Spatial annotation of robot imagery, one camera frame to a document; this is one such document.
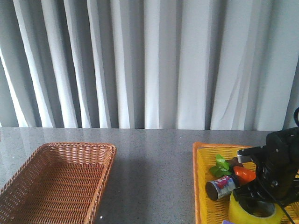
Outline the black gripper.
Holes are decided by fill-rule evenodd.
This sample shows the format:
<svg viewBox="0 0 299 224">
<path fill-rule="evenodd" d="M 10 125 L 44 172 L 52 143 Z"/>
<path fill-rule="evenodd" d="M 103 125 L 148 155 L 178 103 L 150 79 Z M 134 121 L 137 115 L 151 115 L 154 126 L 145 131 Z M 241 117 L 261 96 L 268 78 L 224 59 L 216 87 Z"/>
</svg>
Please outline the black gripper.
<svg viewBox="0 0 299 224">
<path fill-rule="evenodd" d="M 268 134 L 265 146 L 240 149 L 237 159 L 239 163 L 256 164 L 255 181 L 233 190 L 244 210 L 262 208 L 268 202 L 289 205 L 299 201 L 299 180 L 295 177 L 299 170 L 297 127 Z"/>
</svg>

